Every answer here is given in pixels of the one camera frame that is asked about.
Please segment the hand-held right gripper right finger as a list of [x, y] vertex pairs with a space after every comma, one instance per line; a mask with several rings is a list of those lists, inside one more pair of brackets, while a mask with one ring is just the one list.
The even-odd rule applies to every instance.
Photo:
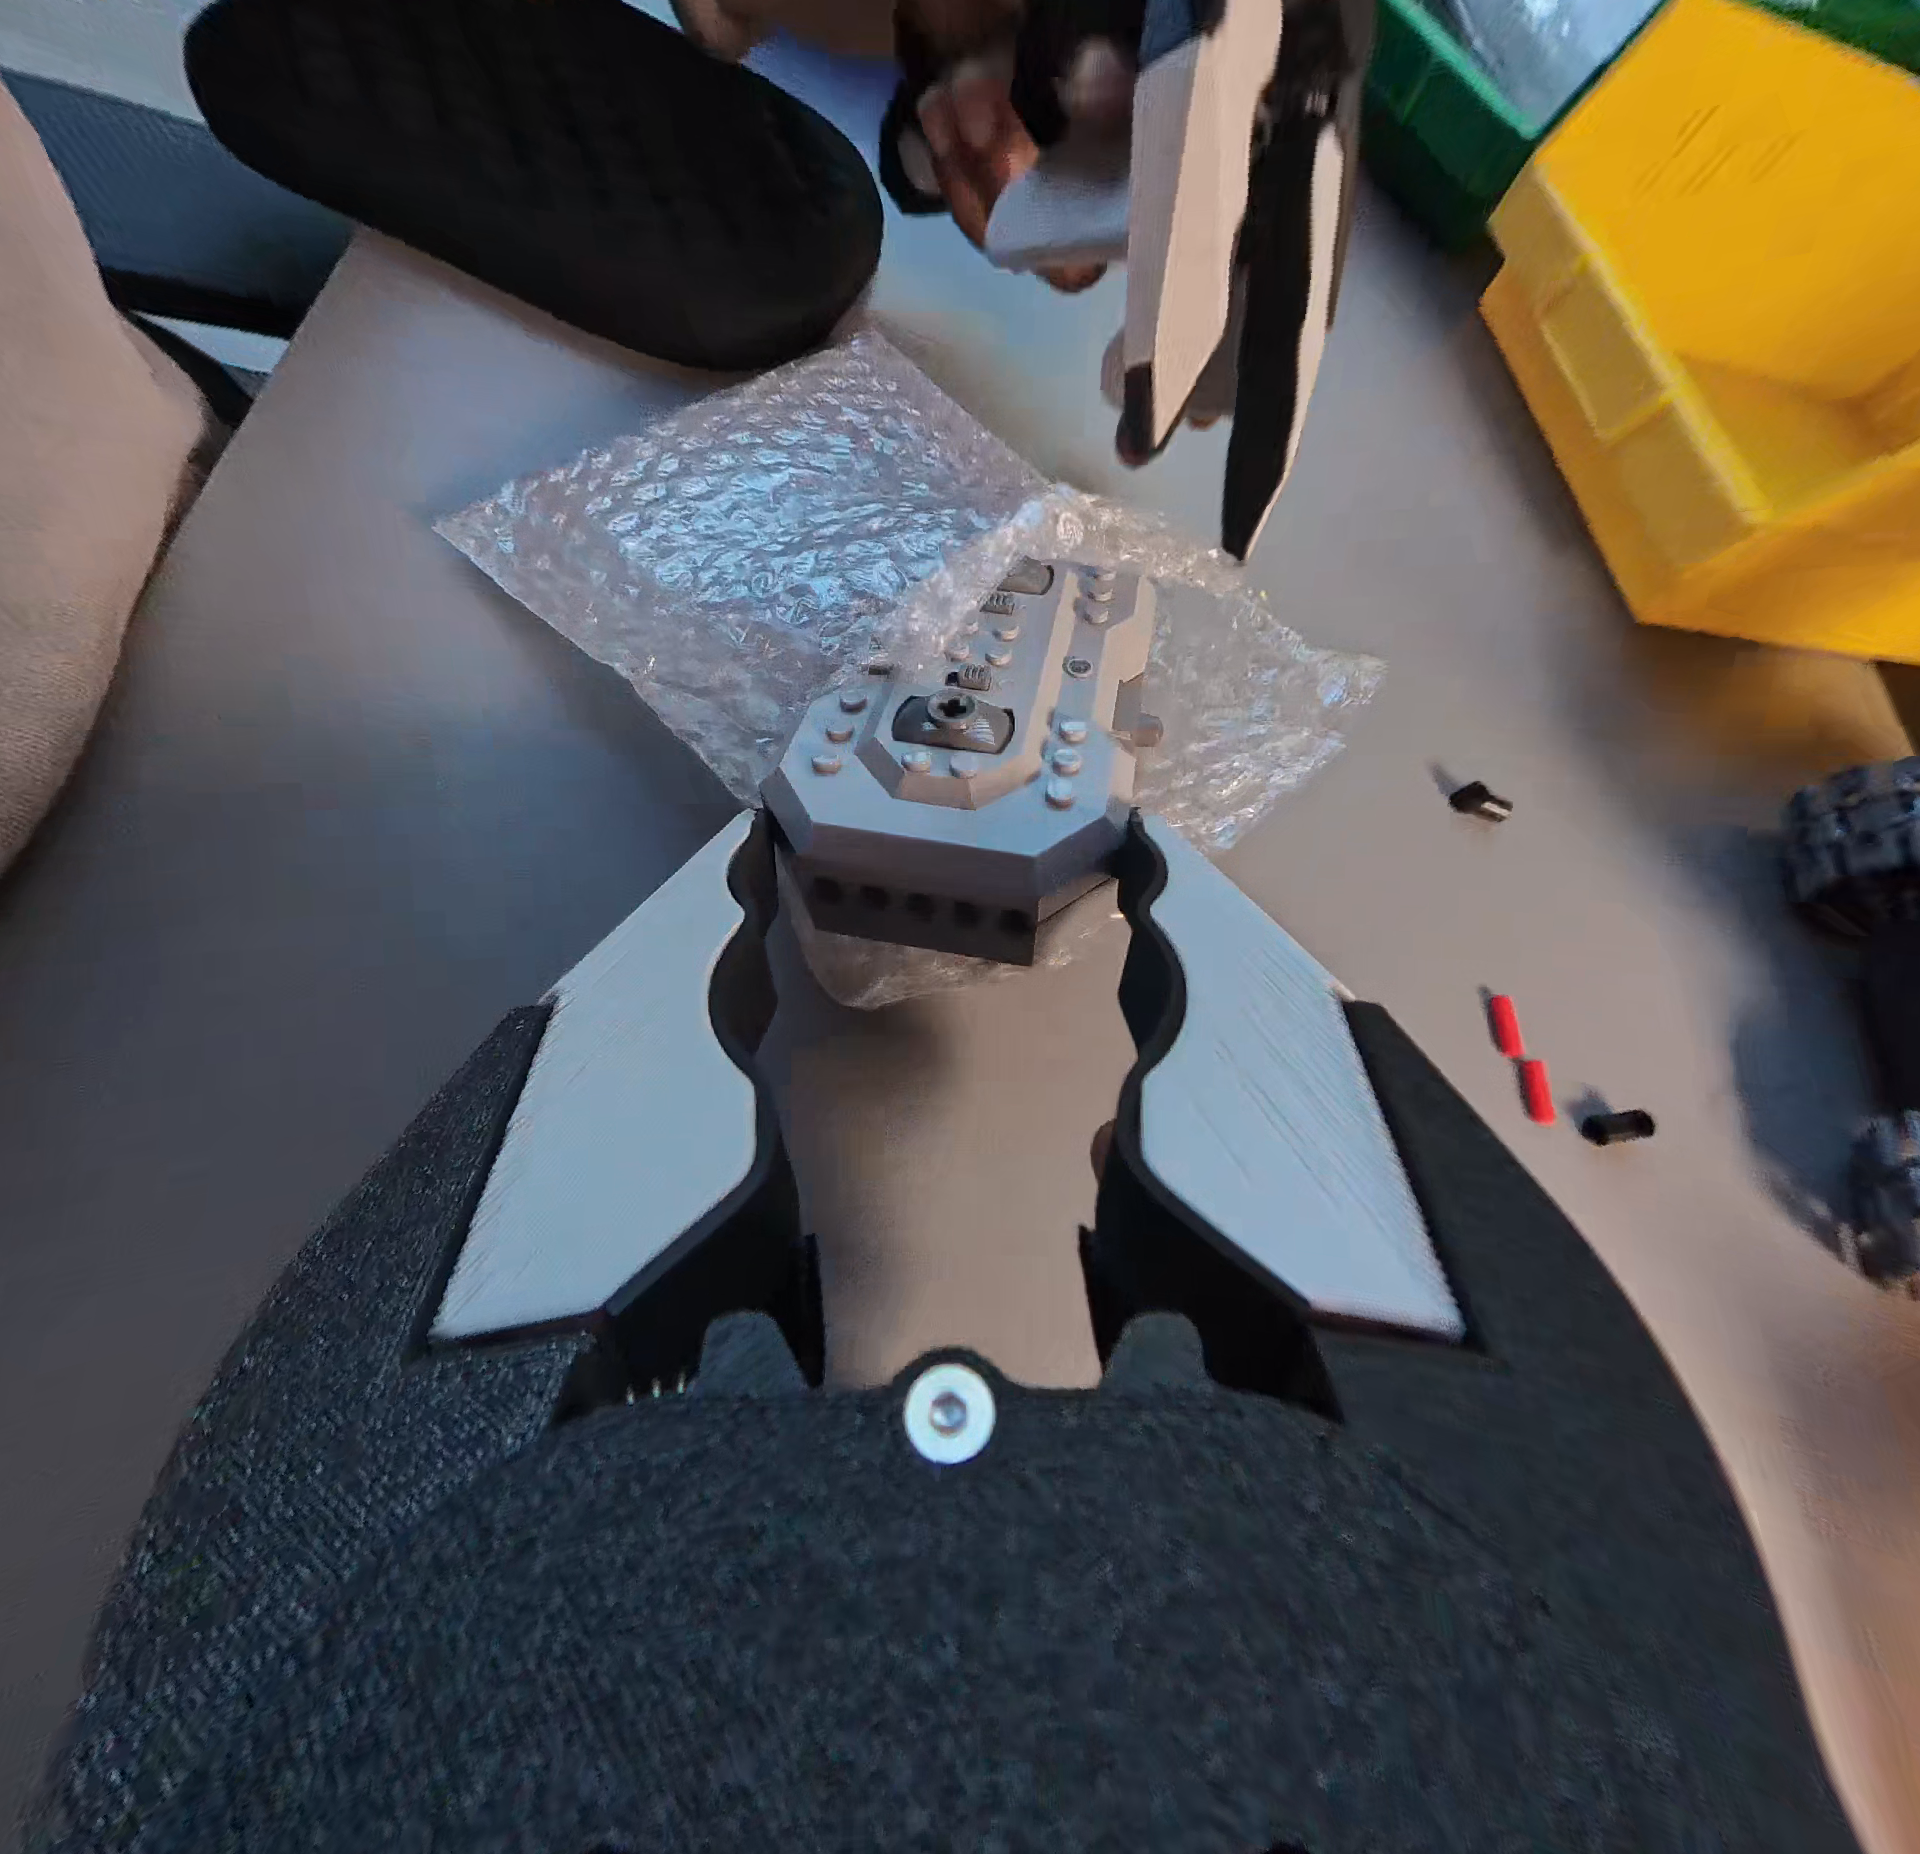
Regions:
[[1310, 1320], [1470, 1330], [1355, 1039], [1355, 998], [1164, 818], [1117, 855], [1120, 1185]]

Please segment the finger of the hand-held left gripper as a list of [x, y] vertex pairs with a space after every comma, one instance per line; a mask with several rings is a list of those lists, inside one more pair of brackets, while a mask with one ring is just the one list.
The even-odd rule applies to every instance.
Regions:
[[1219, 545], [1256, 546], [1292, 467], [1333, 321], [1348, 156], [1338, 129], [1273, 129], [1236, 248], [1236, 396]]
[[1283, 0], [1145, 0], [1130, 118], [1126, 450], [1158, 451], [1230, 328]]

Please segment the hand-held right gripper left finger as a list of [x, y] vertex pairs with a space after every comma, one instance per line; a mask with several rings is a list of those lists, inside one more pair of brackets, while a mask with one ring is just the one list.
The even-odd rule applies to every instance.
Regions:
[[734, 814], [548, 991], [433, 1343], [620, 1325], [747, 1183], [756, 1083], [714, 1002], [728, 952], [761, 946], [764, 842]]

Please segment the grey brick remote control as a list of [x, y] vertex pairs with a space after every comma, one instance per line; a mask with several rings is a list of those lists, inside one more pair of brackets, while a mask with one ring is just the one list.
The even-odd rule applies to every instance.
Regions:
[[817, 700], [761, 802], [811, 924], [1027, 969], [1114, 879], [1153, 720], [1131, 564], [1019, 558], [931, 653]]

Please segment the clear bubble wrap bag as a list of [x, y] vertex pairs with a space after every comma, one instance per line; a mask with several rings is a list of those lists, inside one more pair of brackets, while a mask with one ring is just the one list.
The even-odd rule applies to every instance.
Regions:
[[603, 666], [737, 800], [803, 711], [1029, 553], [1139, 571], [1160, 610], [1144, 807], [1221, 855], [1328, 764], [1381, 664], [1319, 649], [1248, 574], [1136, 508], [1043, 482], [863, 331], [443, 513], [436, 533]]

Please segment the person's left hand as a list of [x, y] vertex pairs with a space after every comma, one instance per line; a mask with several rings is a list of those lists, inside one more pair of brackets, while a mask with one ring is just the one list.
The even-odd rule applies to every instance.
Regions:
[[984, 247], [1000, 193], [1036, 161], [1012, 110], [1012, 43], [1029, 0], [895, 0], [895, 55], [915, 88], [933, 184]]

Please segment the green storage bin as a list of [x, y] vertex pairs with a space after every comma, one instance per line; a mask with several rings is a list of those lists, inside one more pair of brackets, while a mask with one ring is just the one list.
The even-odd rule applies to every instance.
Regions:
[[[1561, 114], [1664, 1], [1598, 42], [1483, 42], [1449, 0], [1380, 0], [1363, 88], [1366, 171], [1438, 248], [1467, 252]], [[1916, 73], [1917, 0], [1745, 1]]]

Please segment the yellow storage bin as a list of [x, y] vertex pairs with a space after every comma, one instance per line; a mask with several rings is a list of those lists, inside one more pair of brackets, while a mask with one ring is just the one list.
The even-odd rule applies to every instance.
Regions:
[[1492, 214], [1481, 302], [1633, 617], [1917, 658], [1917, 83], [1667, 0]]

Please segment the yellow tracked toy robot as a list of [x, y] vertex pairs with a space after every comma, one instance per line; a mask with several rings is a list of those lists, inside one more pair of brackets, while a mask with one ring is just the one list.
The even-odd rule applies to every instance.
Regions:
[[1844, 1255], [1861, 1272], [1917, 1286], [1917, 756], [1844, 767], [1785, 806], [1789, 906], [1856, 943], [1877, 1108], [1848, 1172]]

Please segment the grey office chair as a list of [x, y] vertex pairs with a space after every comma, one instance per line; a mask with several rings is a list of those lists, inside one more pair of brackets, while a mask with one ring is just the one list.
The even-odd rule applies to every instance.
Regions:
[[15, 68], [5, 88], [115, 307], [263, 384], [349, 248], [351, 222], [263, 179], [192, 117]]

